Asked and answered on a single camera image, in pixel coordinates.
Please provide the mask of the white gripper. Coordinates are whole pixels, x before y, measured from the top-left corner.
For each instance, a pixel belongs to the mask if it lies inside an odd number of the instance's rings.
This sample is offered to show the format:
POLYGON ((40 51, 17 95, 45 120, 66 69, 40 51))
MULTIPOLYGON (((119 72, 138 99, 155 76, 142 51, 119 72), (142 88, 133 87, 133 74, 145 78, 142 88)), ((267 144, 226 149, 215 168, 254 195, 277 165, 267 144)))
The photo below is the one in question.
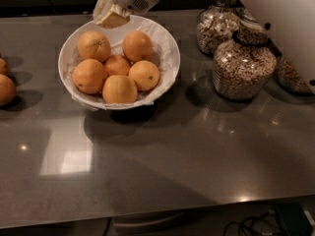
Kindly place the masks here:
POLYGON ((159 0, 97 0, 93 18, 97 25, 113 29, 126 25, 130 21, 130 13, 145 14, 159 0))

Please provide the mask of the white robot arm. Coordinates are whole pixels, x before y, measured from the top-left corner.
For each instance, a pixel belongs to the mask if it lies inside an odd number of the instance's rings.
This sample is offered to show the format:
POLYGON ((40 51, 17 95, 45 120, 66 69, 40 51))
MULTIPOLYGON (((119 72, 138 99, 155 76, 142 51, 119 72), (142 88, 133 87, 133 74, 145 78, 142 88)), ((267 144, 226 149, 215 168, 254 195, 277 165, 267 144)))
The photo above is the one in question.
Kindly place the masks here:
MULTIPOLYGON (((97 0, 94 21, 106 28, 126 24, 159 0, 97 0)), ((315 0, 240 0, 274 45, 315 92, 315 0)))

